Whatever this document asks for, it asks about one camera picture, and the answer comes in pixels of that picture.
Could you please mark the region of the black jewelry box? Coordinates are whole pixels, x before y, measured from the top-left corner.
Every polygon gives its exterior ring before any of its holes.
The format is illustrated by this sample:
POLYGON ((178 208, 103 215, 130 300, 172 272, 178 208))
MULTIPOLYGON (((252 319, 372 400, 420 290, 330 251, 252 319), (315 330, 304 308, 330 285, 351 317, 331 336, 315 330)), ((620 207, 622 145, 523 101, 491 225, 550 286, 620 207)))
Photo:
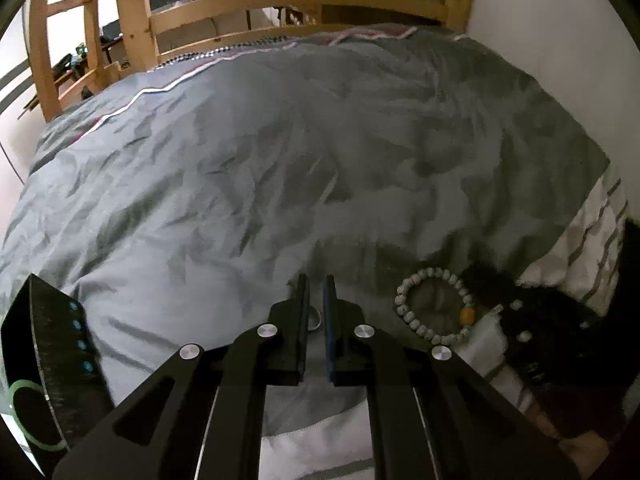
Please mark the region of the black jewelry box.
POLYGON ((28 447, 46 478, 114 402, 100 367, 82 304, 30 274, 1 325, 4 374, 9 388, 19 379, 43 386, 56 426, 66 441, 61 452, 28 447))

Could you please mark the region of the green jade bangle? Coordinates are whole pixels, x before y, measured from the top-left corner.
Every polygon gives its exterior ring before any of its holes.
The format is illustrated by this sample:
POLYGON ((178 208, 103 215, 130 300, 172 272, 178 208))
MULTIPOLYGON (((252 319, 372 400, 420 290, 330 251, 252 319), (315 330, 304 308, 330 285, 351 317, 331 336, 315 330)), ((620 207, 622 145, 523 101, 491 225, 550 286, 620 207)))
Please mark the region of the green jade bangle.
POLYGON ((10 385, 9 401, 17 427, 31 446, 52 453, 66 449, 42 385, 19 379, 10 385))

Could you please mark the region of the grey white striped duvet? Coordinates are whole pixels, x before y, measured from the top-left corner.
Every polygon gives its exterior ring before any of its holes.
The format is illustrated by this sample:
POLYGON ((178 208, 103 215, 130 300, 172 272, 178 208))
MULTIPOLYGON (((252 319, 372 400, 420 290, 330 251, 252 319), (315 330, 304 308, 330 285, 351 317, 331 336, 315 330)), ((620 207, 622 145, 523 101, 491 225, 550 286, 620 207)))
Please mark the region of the grey white striped duvet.
POLYGON ((502 307, 462 272, 556 287, 616 328, 627 226, 605 151, 470 38, 256 40, 130 76, 48 125, 1 248, 1 325, 30 274, 78 300, 114 411, 185 344, 265 323, 306 275, 304 377, 267 389, 255 479, 377 479, 366 390, 326 372, 326 278, 525 417, 502 307))

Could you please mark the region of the wooden bunk bed frame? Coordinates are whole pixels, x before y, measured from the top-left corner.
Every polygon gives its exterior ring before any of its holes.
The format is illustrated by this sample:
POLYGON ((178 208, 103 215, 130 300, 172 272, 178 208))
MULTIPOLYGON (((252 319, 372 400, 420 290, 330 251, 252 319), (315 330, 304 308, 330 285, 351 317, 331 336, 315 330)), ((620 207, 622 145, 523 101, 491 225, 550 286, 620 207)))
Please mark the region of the wooden bunk bed frame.
POLYGON ((131 73, 150 70, 179 55, 279 36, 303 37, 320 32, 338 32, 352 26, 346 20, 327 22, 323 11, 328 6, 371 10, 382 15, 398 13, 412 18, 426 18, 455 32, 465 32, 472 3, 473 0, 196 0, 154 12, 150 0, 116 0, 122 40, 129 61, 127 67, 122 67, 117 62, 104 61, 99 34, 98 0, 29 0, 24 31, 28 40, 28 60, 36 96, 44 120, 50 122, 78 99, 82 89, 102 91, 131 73), (48 21, 52 16, 76 8, 81 9, 84 17, 88 70, 78 81, 61 91, 52 74, 48 21), (303 21, 295 25, 280 22, 246 32, 229 32, 170 50, 160 50, 158 46, 161 34, 172 32, 181 26, 235 12, 267 8, 293 10, 302 14, 303 21))

